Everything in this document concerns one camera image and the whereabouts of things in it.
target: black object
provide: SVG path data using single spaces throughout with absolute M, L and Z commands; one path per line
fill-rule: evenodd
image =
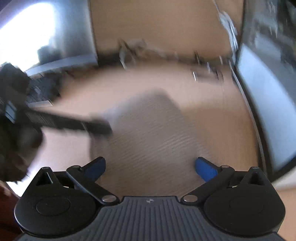
M 119 58 L 119 51 L 109 52 L 109 53 L 100 53 L 98 52 L 98 67 L 103 68 L 106 66 L 117 66 L 121 65 Z
M 94 183 L 106 169 L 103 157 L 66 172 L 44 167 L 15 207 L 24 231 L 19 240 L 282 240 L 276 233 L 285 208 L 258 167 L 235 172 L 196 160 L 201 161 L 216 169 L 216 176 L 180 202 L 176 197 L 124 197 L 119 202 Z M 199 201 L 189 201 L 188 195 Z M 107 202 L 107 196 L 113 200 Z
M 37 79 L 31 79 L 27 90 L 27 103 L 41 101 L 53 102 L 60 97 L 62 86 L 62 75 L 57 73 L 46 73 L 45 76 Z
M 12 123 L 56 129 L 84 130 L 93 134 L 111 134 L 105 120 L 83 121 L 31 110 L 25 105 L 30 78 L 11 64 L 0 69 L 0 115 Z
M 296 7 L 296 0 L 289 0 Z
M 50 45 L 42 46 L 40 49 L 37 50 L 37 54 L 40 65 L 62 59 L 61 53 Z

